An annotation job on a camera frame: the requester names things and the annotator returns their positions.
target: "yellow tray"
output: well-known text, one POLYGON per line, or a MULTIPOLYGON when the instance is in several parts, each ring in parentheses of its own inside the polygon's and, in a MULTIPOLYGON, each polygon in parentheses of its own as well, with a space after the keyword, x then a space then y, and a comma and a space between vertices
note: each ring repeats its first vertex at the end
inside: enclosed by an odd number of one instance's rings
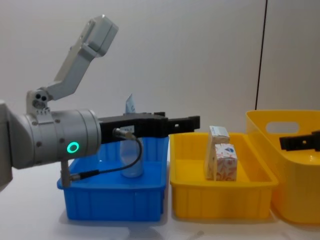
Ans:
POLYGON ((320 111, 259 110, 246 113, 250 141, 279 181, 272 204, 285 219, 320 224, 320 152, 281 150, 279 137, 311 134, 320 130, 320 111), (271 122, 298 123, 296 133, 269 133, 271 122))
POLYGON ((206 180, 207 133, 170 136, 172 208, 179 218, 263 219, 269 216, 277 179, 260 158, 248 136, 231 133, 238 157, 237 181, 206 180))

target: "green led ring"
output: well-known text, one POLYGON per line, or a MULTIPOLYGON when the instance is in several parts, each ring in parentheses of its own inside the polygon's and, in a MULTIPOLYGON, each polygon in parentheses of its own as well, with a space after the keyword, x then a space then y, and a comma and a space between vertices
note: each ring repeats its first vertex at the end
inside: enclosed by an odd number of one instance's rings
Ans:
POLYGON ((77 143, 76 141, 70 142, 69 145, 66 147, 66 150, 68 153, 74 154, 76 151, 79 150, 79 143, 77 143))

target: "table surface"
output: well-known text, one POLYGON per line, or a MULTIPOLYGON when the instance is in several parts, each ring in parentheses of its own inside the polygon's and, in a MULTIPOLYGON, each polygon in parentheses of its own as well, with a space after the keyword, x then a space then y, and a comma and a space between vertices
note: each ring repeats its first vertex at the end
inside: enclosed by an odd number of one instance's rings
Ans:
POLYGON ((0 192, 0 239, 4 240, 319 240, 320 226, 288 224, 273 213, 263 221, 188 222, 172 213, 168 184, 160 222, 71 221, 57 189, 60 164, 13 170, 0 192))

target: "white wall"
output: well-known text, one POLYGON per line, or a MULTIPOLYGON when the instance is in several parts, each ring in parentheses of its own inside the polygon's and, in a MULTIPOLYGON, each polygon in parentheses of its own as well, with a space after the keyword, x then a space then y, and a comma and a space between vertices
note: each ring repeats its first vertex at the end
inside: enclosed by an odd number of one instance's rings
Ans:
POLYGON ((320 1, 269 0, 258 109, 320 109, 320 1))
POLYGON ((120 115, 132 92, 140 112, 201 116, 245 130, 255 106, 265 0, 2 0, 0 98, 25 111, 27 90, 53 81, 87 20, 119 26, 107 55, 53 110, 120 115))

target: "blue plastic bin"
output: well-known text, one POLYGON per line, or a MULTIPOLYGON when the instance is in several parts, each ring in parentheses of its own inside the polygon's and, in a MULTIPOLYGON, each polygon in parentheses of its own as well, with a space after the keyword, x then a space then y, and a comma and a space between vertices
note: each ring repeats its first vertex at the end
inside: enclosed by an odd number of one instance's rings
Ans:
MULTIPOLYGON (((66 213, 71 220, 159 221, 164 212, 169 138, 144 137, 144 172, 126 178, 120 171, 74 181, 63 188, 66 213)), ((96 155, 77 158, 70 172, 106 170, 121 166, 120 142, 103 144, 96 155)))

